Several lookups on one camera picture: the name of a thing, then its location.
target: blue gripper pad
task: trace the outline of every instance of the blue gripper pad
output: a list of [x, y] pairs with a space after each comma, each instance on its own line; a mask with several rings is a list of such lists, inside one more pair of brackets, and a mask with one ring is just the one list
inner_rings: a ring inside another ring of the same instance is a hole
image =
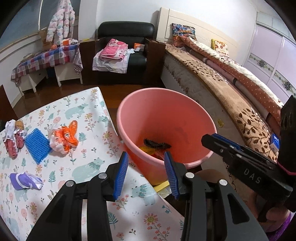
[[49, 146], [49, 140], [37, 128], [26, 137], [25, 144], [37, 164], [40, 164], [52, 150]]

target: pink blanket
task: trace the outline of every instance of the pink blanket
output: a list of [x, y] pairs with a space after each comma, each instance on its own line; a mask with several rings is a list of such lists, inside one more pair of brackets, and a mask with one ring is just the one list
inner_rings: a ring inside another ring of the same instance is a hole
[[116, 39], [111, 39], [107, 46], [100, 52], [99, 58], [107, 59], [123, 59], [128, 49], [128, 45]]

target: brown floor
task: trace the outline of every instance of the brown floor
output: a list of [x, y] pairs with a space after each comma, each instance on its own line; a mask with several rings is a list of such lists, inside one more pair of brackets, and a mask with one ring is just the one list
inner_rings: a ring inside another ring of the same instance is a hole
[[33, 90], [24, 91], [24, 96], [13, 108], [17, 117], [21, 118], [26, 114], [47, 105], [67, 95], [98, 86], [106, 102], [111, 119], [117, 131], [116, 113], [120, 102], [131, 92], [147, 88], [144, 85], [82, 85], [79, 79], [62, 81], [59, 87], [54, 78], [43, 79], [37, 86], [37, 92]]

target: pink bucket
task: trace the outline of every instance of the pink bucket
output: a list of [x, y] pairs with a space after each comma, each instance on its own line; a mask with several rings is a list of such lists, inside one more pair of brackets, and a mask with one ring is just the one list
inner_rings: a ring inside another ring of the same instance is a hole
[[124, 98], [117, 111], [117, 127], [129, 155], [152, 185], [168, 178], [164, 161], [138, 148], [144, 145], [144, 138], [169, 143], [174, 160], [190, 169], [213, 153], [202, 146], [202, 136], [217, 133], [204, 108], [183, 94], [163, 88], [137, 90]]

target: silver bolt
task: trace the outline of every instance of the silver bolt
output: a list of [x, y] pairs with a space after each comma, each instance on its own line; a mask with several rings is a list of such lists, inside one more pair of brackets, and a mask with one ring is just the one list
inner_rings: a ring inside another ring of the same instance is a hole
[[66, 182], [67, 187], [72, 187], [74, 185], [74, 182], [72, 180], [69, 180]]
[[104, 173], [104, 172], [102, 172], [102, 173], [99, 174], [99, 178], [100, 179], [105, 179], [106, 177], [107, 177], [107, 174]]
[[219, 181], [219, 183], [220, 183], [222, 186], [226, 186], [226, 185], [227, 185], [227, 181], [224, 180], [224, 179], [221, 179], [221, 180]]
[[194, 174], [192, 172], [187, 172], [185, 176], [188, 178], [194, 178]]

